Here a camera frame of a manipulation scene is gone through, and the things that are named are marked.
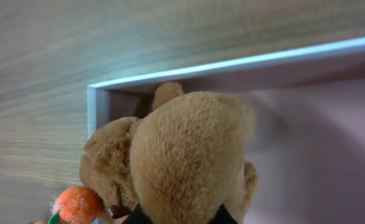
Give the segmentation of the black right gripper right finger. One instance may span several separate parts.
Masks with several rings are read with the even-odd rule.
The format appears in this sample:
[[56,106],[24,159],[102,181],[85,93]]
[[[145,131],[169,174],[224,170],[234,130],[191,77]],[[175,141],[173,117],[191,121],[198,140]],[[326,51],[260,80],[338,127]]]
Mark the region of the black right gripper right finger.
[[238,223],[234,220],[232,215],[227,211],[225,205],[222,204],[208,224],[238,224]]

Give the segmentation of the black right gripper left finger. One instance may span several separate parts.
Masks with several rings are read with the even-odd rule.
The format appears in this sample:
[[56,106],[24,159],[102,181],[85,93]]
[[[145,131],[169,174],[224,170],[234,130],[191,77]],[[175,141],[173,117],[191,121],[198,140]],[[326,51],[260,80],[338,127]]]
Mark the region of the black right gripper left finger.
[[145,214],[141,204],[138,203],[122,224],[153,224],[153,222],[150,217]]

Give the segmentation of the brown plush bear toy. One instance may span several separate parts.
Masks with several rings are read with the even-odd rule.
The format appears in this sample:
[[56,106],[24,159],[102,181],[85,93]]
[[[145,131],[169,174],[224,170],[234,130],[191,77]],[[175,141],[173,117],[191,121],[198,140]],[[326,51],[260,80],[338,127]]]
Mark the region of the brown plush bear toy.
[[87,141],[81,185],[62,192],[51,223],[122,223],[141,204],[153,223],[209,223],[224,204],[242,223],[258,186],[245,148],[257,124],[243,99],[160,85],[144,118],[116,119]]

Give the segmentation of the white box pink interior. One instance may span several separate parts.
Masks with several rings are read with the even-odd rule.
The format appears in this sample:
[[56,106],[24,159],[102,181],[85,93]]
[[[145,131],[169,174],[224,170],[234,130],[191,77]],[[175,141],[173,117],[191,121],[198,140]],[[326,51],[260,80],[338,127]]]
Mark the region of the white box pink interior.
[[91,84],[89,133],[146,116],[167,81],[256,111],[245,156],[260,178],[245,223],[365,223],[365,37]]

